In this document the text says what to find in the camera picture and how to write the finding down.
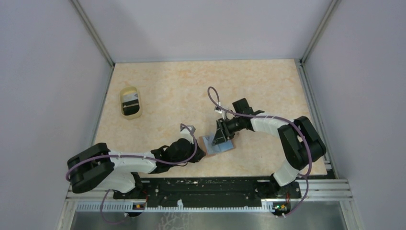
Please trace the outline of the brown leather card holder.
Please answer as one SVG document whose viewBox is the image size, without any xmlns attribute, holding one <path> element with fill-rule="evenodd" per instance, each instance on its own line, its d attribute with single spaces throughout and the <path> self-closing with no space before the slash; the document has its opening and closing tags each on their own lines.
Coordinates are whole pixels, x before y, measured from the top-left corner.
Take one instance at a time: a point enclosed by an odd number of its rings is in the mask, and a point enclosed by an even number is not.
<svg viewBox="0 0 406 230">
<path fill-rule="evenodd" d="M 233 150 L 235 148 L 231 140 L 228 140 L 227 142 L 224 143 L 212 145 L 213 140 L 214 140 L 213 133 L 199 137 L 199 146 L 207 156 L 214 156 L 217 154 Z"/>
</svg>

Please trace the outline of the beige oval card tray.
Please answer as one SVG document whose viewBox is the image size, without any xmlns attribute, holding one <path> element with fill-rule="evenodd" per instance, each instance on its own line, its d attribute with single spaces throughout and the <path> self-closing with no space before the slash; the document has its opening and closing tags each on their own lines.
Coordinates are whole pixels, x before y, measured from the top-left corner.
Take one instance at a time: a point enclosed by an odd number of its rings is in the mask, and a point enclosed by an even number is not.
<svg viewBox="0 0 406 230">
<path fill-rule="evenodd" d="M 119 92 L 121 115 L 127 119 L 139 118 L 143 113 L 140 93 L 137 87 L 128 86 Z"/>
</svg>

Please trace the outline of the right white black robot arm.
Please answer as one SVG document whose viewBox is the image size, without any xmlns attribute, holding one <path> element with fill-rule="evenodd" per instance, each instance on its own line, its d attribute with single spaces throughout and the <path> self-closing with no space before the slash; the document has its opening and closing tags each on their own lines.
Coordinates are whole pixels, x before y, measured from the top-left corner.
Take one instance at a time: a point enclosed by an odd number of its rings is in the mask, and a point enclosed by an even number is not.
<svg viewBox="0 0 406 230">
<path fill-rule="evenodd" d="M 233 103 L 229 111 L 216 106 L 222 117 L 216 121 L 216 133 L 211 145 L 217 146 L 231 141 L 243 129 L 262 132 L 279 138 L 285 155 L 282 166 L 270 176 L 270 193 L 283 197 L 289 184 L 295 181 L 299 172 L 325 155 L 327 149 L 314 126 L 306 116 L 294 120 L 270 115 L 262 110 L 254 111 L 245 98 Z"/>
</svg>

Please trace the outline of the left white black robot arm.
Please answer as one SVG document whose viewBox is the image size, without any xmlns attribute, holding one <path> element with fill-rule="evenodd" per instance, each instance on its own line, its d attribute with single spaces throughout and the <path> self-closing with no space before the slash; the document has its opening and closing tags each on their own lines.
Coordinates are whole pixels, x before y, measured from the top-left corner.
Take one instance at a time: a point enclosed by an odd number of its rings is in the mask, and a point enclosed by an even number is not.
<svg viewBox="0 0 406 230">
<path fill-rule="evenodd" d="M 185 138 L 143 153 L 113 151 L 106 143 L 98 143 L 67 161 L 66 180 L 75 194 L 104 189 L 138 198 L 144 191 L 140 173 L 165 173 L 175 166 L 197 163 L 204 156 L 197 143 Z"/>
</svg>

